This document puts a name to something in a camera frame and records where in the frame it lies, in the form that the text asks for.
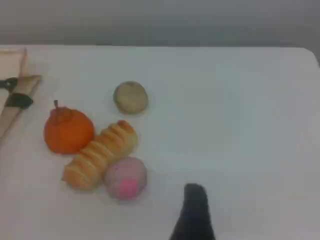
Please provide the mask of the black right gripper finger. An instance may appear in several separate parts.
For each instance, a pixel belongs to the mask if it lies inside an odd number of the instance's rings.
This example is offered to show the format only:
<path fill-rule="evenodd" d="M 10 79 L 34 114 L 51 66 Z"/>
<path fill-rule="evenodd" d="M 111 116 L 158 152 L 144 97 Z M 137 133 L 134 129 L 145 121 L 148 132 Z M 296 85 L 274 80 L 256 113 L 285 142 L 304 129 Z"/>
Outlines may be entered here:
<path fill-rule="evenodd" d="M 196 183 L 184 186 L 179 218 L 170 240 L 215 240 L 208 197 L 205 188 Z"/>

